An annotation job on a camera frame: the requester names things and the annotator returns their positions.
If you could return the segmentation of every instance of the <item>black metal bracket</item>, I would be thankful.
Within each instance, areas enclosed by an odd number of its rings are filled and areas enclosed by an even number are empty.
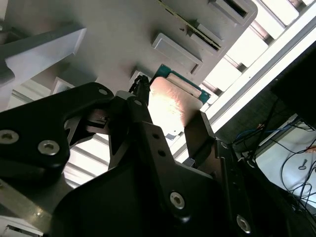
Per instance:
[[[89,83],[2,112],[0,131],[7,131],[2,136],[9,137],[7,143],[0,144],[0,177],[21,181],[56,180],[70,155],[65,122],[78,117],[77,122],[68,124],[76,130],[85,114],[107,105],[112,98],[112,92],[106,87]],[[17,134],[14,142],[10,142],[11,131]]]

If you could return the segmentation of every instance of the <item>slot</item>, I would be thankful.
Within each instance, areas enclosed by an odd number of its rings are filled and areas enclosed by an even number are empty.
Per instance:
[[[230,6],[235,12],[237,12],[242,18],[247,15],[247,12],[241,8],[234,0],[223,0]]]

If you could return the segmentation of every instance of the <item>bolt hole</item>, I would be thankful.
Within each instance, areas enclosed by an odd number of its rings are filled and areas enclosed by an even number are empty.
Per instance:
[[[10,133],[5,133],[1,136],[2,139],[6,139],[6,140],[12,140],[13,137]]]
[[[233,182],[233,186],[234,186],[234,188],[235,188],[236,190],[240,191],[240,187],[238,186],[237,183]]]
[[[158,154],[159,154],[160,156],[162,156],[162,157],[165,157],[165,156],[166,156],[166,153],[165,153],[164,151],[162,151],[162,150],[159,150],[159,151],[158,151]]]
[[[178,204],[181,203],[181,200],[178,197],[174,197],[173,199],[176,201],[176,203],[178,203]]]
[[[233,176],[235,176],[235,177],[237,177],[238,176],[238,174],[236,173],[236,171],[235,170],[233,170],[233,169],[231,169],[231,173],[233,174]]]
[[[49,144],[49,143],[45,144],[44,147],[45,147],[45,149],[49,149],[49,150],[53,150],[54,149],[54,145]]]
[[[156,139],[159,139],[158,134],[155,134],[155,133],[154,133],[154,134],[153,134],[153,137],[156,138]]]

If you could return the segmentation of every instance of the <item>white wall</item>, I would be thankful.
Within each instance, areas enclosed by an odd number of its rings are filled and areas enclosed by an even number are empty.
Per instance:
[[[285,135],[280,142],[282,145],[290,149],[291,151],[297,152],[303,149],[306,149],[312,141],[316,138],[316,132],[307,132],[302,129],[294,129],[289,134]],[[267,178],[278,185],[279,187],[284,189],[284,186],[281,182],[280,178],[280,168],[287,157],[289,157],[292,153],[287,151],[285,148],[280,146],[279,144],[274,143],[268,150],[263,152],[257,158],[257,163],[263,173],[267,176]],[[304,159],[307,159],[307,163],[305,164],[305,170],[299,170],[298,167],[301,166],[304,162]],[[283,180],[288,189],[293,189],[301,185],[305,177],[311,167],[311,164],[316,160],[316,153],[302,153],[296,154],[289,159],[283,169]],[[312,186],[312,191],[316,192],[316,173],[312,172],[312,175],[308,181]],[[304,194],[307,195],[309,193],[309,186],[305,187]],[[298,188],[295,191],[295,194],[299,195],[301,188]],[[316,202],[316,195],[313,195],[309,198],[311,201]]]

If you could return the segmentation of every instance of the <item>black cable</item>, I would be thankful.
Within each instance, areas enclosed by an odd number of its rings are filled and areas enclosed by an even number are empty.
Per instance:
[[[275,143],[277,143],[277,144],[279,144],[280,146],[282,146],[284,149],[288,150],[289,152],[295,153],[294,151],[291,151],[290,149],[288,149],[286,146],[282,145],[280,142],[277,142],[277,141],[275,141],[275,140],[273,140],[273,139],[271,139],[271,138],[270,138],[270,140],[273,141],[273,142],[275,142]]]
[[[272,108],[270,109],[270,112],[269,112],[269,115],[267,117],[267,120],[264,123],[263,129],[262,129],[262,131],[261,131],[261,133],[259,135],[259,138],[257,139],[256,145],[255,145],[255,149],[251,152],[250,160],[253,160],[253,158],[254,158],[254,156],[255,156],[258,148],[259,148],[259,145],[260,145],[260,143],[261,143],[261,141],[263,139],[263,136],[264,136],[264,134],[265,134],[265,132],[266,132],[266,130],[268,128],[268,124],[269,124],[269,122],[270,122],[270,120],[272,118],[273,112],[276,109],[277,102],[278,102],[278,99],[274,102],[274,104],[272,105]]]
[[[313,142],[306,148],[306,149],[303,149],[301,151],[298,151],[298,152],[295,152],[293,153],[292,155],[290,155],[288,158],[285,159],[285,161],[283,162],[282,166],[281,166],[281,169],[280,169],[280,178],[281,178],[281,182],[282,184],[284,185],[285,189],[287,191],[290,192],[290,190],[286,187],[285,183],[284,183],[284,180],[283,180],[283,169],[284,169],[284,166],[285,164],[288,162],[289,159],[291,159],[291,157],[293,157],[294,155],[296,154],[301,154],[301,153],[304,153],[305,151],[307,151],[309,148],[311,148],[311,146],[314,144],[314,142],[316,141],[316,138],[313,140]]]
[[[307,131],[307,132],[314,132],[314,130],[311,127],[300,127],[300,126],[290,124],[290,123],[289,123],[289,125],[292,127],[298,128],[298,129],[302,129],[302,130]]]
[[[304,191],[304,189],[305,189],[305,186],[306,186],[308,180],[310,179],[313,170],[315,169],[315,167],[314,167],[315,164],[316,164],[316,160],[312,163],[312,165],[311,165],[311,167],[310,167],[310,169],[309,169],[309,171],[308,171],[308,175],[306,176],[306,179],[305,179],[305,181],[304,181],[304,185],[303,185],[302,190],[301,190],[300,198],[302,198],[302,195],[303,195],[303,191]]]

